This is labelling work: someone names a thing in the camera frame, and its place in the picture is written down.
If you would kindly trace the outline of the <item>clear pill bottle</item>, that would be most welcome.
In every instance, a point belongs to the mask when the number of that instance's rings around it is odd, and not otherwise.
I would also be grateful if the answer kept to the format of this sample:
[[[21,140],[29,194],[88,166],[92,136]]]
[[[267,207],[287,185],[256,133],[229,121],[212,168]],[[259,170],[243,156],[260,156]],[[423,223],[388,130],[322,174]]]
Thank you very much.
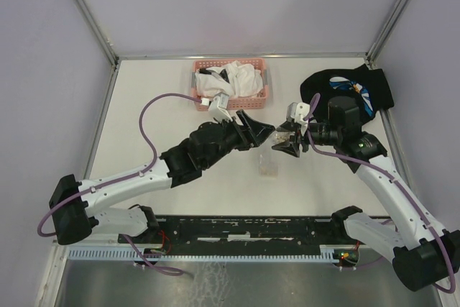
[[[286,142],[290,140],[290,133],[289,132],[279,132],[275,131],[271,134],[271,144],[278,145],[280,143]]]

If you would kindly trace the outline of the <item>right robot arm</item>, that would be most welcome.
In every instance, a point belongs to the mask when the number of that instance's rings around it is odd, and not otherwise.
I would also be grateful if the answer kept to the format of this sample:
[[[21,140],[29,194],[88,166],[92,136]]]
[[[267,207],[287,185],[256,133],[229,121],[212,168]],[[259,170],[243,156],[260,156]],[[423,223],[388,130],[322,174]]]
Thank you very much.
[[[289,105],[285,122],[277,128],[289,137],[272,148],[298,157],[309,149],[321,154],[322,146],[332,146],[330,155],[346,163],[368,186],[395,225],[391,229],[350,206],[333,214],[331,237],[339,243],[354,239],[371,247],[392,264],[399,280],[411,291],[432,285],[454,293],[459,231],[448,231],[417,199],[382,143],[362,129],[354,98],[331,98],[323,121],[313,114],[319,101],[315,94],[308,104]]]

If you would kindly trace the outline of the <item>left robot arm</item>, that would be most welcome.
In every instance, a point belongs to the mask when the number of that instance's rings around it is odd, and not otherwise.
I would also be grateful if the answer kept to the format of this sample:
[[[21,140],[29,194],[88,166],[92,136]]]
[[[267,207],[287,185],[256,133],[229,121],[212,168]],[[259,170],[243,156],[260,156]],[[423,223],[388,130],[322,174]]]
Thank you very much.
[[[100,180],[63,176],[49,201],[54,236],[60,245],[81,242],[92,234],[125,234],[152,242],[159,225],[150,207],[117,209],[130,198],[192,182],[232,150],[247,151],[263,144],[275,131],[245,111],[222,122],[205,122],[179,145],[162,153],[152,166]]]

